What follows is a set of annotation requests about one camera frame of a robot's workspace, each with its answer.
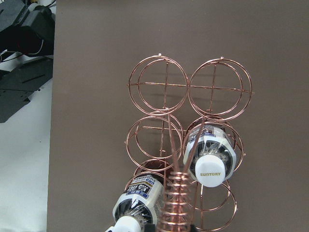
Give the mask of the copper wire bottle basket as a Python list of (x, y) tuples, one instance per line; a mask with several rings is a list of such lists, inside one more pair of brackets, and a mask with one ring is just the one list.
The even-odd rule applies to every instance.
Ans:
[[(245, 156), (231, 121), (246, 110), (252, 98), (248, 71), (239, 62), (221, 57), (187, 74), (177, 61), (159, 54), (137, 63), (127, 86), (130, 99), (143, 115), (125, 139), (127, 154), (136, 165), (126, 187), (141, 173), (163, 177), (161, 214), (157, 224), (147, 224), (145, 231), (226, 231), (238, 210), (230, 179)], [(236, 154), (232, 175), (212, 188), (189, 173), (204, 125), (224, 130)]]

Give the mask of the tea bottle front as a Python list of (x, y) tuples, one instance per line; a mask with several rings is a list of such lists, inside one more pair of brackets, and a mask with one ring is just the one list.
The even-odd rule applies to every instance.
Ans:
[(206, 187), (227, 180), (236, 165), (236, 154), (224, 130), (204, 125), (189, 167), (192, 178)]

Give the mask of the tea bottle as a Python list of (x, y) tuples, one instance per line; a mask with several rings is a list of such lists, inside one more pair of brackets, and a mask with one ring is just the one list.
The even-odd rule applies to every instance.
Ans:
[(108, 232), (143, 232), (147, 224), (156, 225), (163, 206), (163, 177), (141, 173), (134, 177), (115, 204), (115, 225)]
[(192, 178), (206, 187), (227, 180), (236, 165), (236, 154), (224, 130), (204, 125), (189, 167)]

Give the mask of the tea bottle back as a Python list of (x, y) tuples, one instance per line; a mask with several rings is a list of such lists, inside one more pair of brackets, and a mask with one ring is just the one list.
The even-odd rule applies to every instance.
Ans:
[(147, 224), (156, 225), (163, 206), (163, 177), (141, 173), (134, 177), (115, 204), (115, 225), (108, 232), (143, 232)]

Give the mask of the black equipment stand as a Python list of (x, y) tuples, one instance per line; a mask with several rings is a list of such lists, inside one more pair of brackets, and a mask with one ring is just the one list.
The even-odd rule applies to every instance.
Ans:
[(0, 121), (6, 122), (53, 76), (54, 0), (0, 2)]

